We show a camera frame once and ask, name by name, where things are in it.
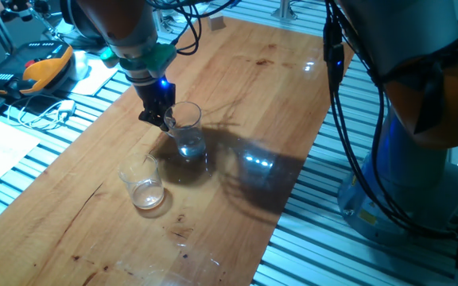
white cable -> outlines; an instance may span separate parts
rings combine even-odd
[[[57,126],[58,123],[64,122],[64,120],[66,119],[66,116],[61,115],[60,117],[58,110],[54,110],[57,106],[59,106],[63,102],[63,100],[60,100],[59,102],[52,104],[48,109],[46,109],[40,115],[36,116],[33,120],[22,121],[22,118],[28,114],[28,112],[25,111],[26,107],[29,105],[32,99],[39,97],[39,96],[50,98],[50,99],[56,99],[56,100],[58,99],[57,97],[50,96],[50,95],[33,95],[25,99],[19,99],[13,102],[12,104],[8,105],[8,110],[6,111],[7,123],[11,126],[24,126],[25,128],[28,128],[28,129],[47,129],[49,127],[53,129]],[[26,104],[19,110],[19,113],[17,115],[18,124],[11,123],[10,111],[11,111],[12,106],[14,106],[17,103],[24,102],[24,101],[26,101]],[[56,115],[56,119],[49,121],[48,119],[49,119],[49,116],[51,115]],[[42,125],[37,125],[37,123],[42,120],[46,120],[47,122]]]

wooden table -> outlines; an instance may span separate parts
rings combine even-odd
[[[0,215],[0,285],[251,282],[326,115],[327,76],[321,38],[225,21],[167,73],[204,111],[207,156],[182,160],[129,89]],[[134,152],[160,161],[157,209],[135,208],[118,178]]]

wooden tabletop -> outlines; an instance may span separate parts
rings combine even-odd
[[[183,160],[129,89],[0,215],[0,285],[251,282],[328,110],[326,65],[319,37],[225,22],[167,72],[203,110],[207,155]],[[134,152],[160,161],[151,211],[116,172]]]

glass of water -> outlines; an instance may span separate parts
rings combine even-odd
[[[178,102],[167,109],[164,122],[176,141],[181,156],[194,158],[204,154],[206,143],[200,124],[201,110],[193,102]]]
[[[164,187],[153,156],[143,153],[128,156],[119,165],[118,174],[136,207],[144,210],[154,208],[163,200]]]

